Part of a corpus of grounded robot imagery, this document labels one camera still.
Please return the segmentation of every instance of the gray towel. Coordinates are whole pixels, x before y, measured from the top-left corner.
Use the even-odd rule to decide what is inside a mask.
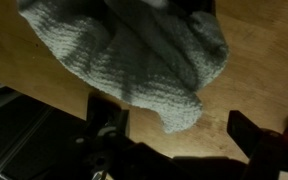
[[[223,70],[228,47],[211,14],[182,17],[166,0],[161,7],[143,1],[18,0],[18,6],[70,72],[158,112],[165,132],[184,130],[201,116],[195,93]]]

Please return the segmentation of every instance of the wood grain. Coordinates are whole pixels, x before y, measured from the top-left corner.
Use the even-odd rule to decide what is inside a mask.
[[[197,93],[204,115],[191,129],[165,134],[156,113],[130,107],[131,138],[169,155],[246,157],[225,132],[229,110],[279,132],[288,115],[288,1],[217,1],[217,17],[231,52],[224,72]],[[16,12],[0,0],[0,83],[84,118],[89,92],[69,73]]]

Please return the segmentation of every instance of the wooden surface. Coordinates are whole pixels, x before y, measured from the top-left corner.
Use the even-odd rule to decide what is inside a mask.
[[[231,48],[224,72],[198,92],[204,115],[191,129],[167,135],[156,113],[130,107],[131,138],[169,156],[246,157],[226,134],[229,110],[281,132],[288,115],[288,1],[221,0],[217,17]],[[15,0],[0,0],[0,83],[81,118],[96,90],[53,58]],[[112,101],[115,98],[103,95]]]

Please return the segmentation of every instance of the towel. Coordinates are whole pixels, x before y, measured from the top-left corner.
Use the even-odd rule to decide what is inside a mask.
[[[19,13],[70,72],[156,111],[166,133],[202,114],[196,92],[228,56],[216,18],[167,0],[17,0]]]

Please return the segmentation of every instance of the textured cloth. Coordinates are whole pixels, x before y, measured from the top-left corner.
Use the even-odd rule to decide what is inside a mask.
[[[131,105],[158,112],[170,133],[201,116],[195,93],[222,71],[228,47],[211,14],[181,16],[174,4],[160,4],[18,0],[20,14],[69,71]]]

